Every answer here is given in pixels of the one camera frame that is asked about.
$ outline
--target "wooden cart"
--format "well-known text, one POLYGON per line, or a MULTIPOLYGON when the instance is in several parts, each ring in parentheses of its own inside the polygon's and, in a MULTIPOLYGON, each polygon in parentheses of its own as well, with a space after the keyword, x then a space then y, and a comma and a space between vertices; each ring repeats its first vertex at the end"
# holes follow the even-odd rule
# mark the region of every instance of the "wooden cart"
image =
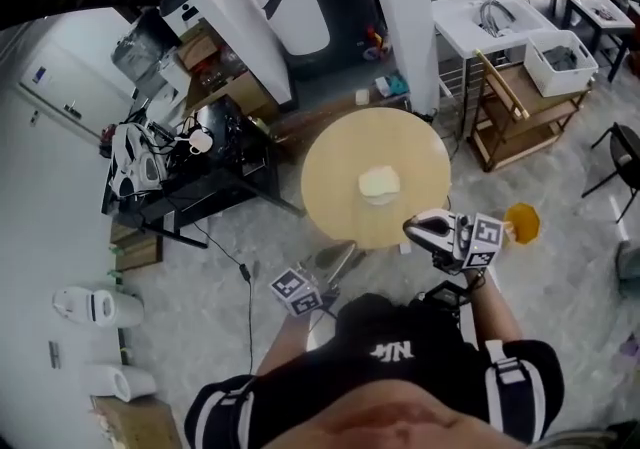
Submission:
POLYGON ((542 97, 522 63, 498 70, 480 51, 476 54, 484 76, 470 142, 485 172, 554 143, 591 89, 542 97))

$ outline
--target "black chair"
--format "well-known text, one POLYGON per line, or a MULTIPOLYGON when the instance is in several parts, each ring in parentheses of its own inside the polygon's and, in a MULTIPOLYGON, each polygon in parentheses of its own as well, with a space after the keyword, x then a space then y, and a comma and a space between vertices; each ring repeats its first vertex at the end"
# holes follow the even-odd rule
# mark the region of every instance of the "black chair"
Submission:
POLYGON ((620 218, 616 220, 616 223, 618 223, 629 209, 631 202, 636 198, 636 194, 640 189, 640 137, 633 131, 633 129, 626 125, 613 124, 602 136, 600 136, 600 138, 598 138, 598 141, 591 145, 591 148, 594 149, 609 133, 611 133, 609 150, 616 170, 602 179, 594 187, 585 191, 582 194, 582 198, 593 193, 600 186, 613 179, 616 175, 619 175, 625 184, 631 189, 631 200, 629 200, 624 211, 622 211, 620 218))

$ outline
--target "wooden shelf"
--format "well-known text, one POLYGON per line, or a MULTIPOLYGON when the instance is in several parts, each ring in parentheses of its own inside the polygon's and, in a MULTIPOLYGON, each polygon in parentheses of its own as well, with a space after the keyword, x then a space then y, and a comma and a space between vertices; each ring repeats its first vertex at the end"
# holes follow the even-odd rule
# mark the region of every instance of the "wooden shelf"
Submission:
POLYGON ((488 171, 490 152, 493 151, 496 143, 500 143, 498 150, 493 156, 493 166, 491 170, 501 168, 517 159, 521 159, 533 152, 536 152, 554 143, 562 135, 562 129, 557 122, 548 125, 534 127, 505 142, 500 142, 500 136, 496 126, 490 120, 479 123, 472 134, 473 142, 480 157, 488 171))
POLYGON ((513 116, 510 116, 502 101, 496 97, 483 99, 480 106, 495 127, 502 128, 505 124, 509 124, 502 135, 503 141, 518 137, 536 127, 563 120, 579 109, 573 101, 569 100, 535 113, 526 120, 519 119, 517 122, 513 122, 513 116))
MULTIPOLYGON (((531 76, 529 76, 527 69, 525 69, 522 64, 500 69, 500 75, 509 85, 516 97, 518 97, 520 103, 529 112, 531 117, 536 113, 548 110, 549 108, 562 104, 565 101, 576 99, 588 91, 588 89, 585 89, 563 95, 554 95, 553 97, 543 97, 540 95, 538 87, 531 79, 531 76)), ((500 86, 498 80, 492 75, 488 75, 486 79, 490 89, 493 90, 502 102, 504 102, 505 106, 511 106, 513 101, 507 95, 504 88, 500 86)), ((519 122, 522 120, 522 117, 516 114, 515 116, 512 116, 512 119, 514 122, 519 122)))

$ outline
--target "printed logo on shirt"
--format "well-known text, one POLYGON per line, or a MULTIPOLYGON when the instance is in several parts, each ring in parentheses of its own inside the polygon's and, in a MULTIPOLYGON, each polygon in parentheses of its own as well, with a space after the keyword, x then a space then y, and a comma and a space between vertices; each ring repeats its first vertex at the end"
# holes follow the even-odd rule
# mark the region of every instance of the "printed logo on shirt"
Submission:
POLYGON ((378 344, 370 355, 379 358, 380 362, 399 362, 400 360, 413 358, 411 341, 378 344))

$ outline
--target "table leg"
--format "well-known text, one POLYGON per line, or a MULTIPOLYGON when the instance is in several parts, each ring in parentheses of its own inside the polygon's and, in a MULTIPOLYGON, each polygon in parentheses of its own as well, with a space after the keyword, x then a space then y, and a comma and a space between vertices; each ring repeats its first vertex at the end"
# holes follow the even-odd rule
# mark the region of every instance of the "table leg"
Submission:
POLYGON ((618 50, 618 56, 616 56, 616 61, 612 65, 611 70, 609 71, 609 76, 607 77, 607 79, 609 80, 609 83, 611 83, 613 81, 613 78, 616 77, 616 74, 618 73, 618 69, 620 68, 620 65, 622 65, 622 60, 624 60, 624 56, 625 54, 627 54, 627 49, 629 49, 630 43, 631 43, 631 37, 622 38, 622 45, 618 50))
POLYGON ((268 193, 266 191, 263 191, 260 188, 256 188, 249 181, 242 180, 242 179, 237 179, 237 184, 238 184, 238 186, 251 191, 255 195, 259 196, 260 198, 263 198, 267 202, 271 202, 273 205, 278 206, 281 209, 284 209, 285 211, 297 216, 298 218, 303 218, 307 214, 304 209, 300 209, 300 208, 296 207, 295 205, 290 204, 289 202, 286 202, 285 200, 282 200, 282 198, 280 198, 280 197, 277 197, 275 195, 271 195, 270 193, 268 193))
POLYGON ((589 44, 589 52, 594 57, 596 52, 598 51, 598 46, 600 45, 600 38, 602 38, 602 30, 600 28, 594 28, 593 37, 591 38, 591 43, 589 44))
POLYGON ((191 239, 189 237, 181 236, 180 234, 176 234, 175 232, 171 232, 169 230, 162 229, 160 227, 154 227, 149 223, 143 222, 140 229, 144 232, 151 232, 153 234, 157 234, 158 236, 166 237, 167 239, 173 239, 178 243, 183 243, 189 246, 195 246, 196 248, 206 249, 209 247, 207 243, 202 243, 195 239, 191 239))
POLYGON ((562 23, 560 24, 561 29, 569 29, 569 25, 571 24, 571 14, 573 13, 573 5, 571 4, 571 0, 567 0, 566 8, 564 9, 564 16, 562 17, 562 23))
POLYGON ((467 107, 469 105, 469 75, 471 73, 471 60, 462 60, 462 116, 460 117, 460 138, 464 135, 464 126, 467 122, 467 107))

